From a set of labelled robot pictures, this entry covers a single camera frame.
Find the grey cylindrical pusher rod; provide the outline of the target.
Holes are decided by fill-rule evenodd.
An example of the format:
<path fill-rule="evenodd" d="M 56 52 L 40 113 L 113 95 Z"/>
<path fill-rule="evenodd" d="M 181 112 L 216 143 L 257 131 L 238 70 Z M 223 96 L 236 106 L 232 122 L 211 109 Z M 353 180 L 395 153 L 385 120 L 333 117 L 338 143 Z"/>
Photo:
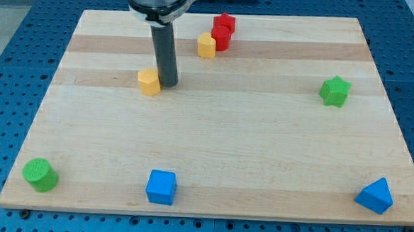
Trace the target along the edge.
<path fill-rule="evenodd" d="M 173 25 L 168 23 L 166 26 L 152 26 L 150 29 L 160 83 L 163 87 L 172 88 L 179 81 Z"/>

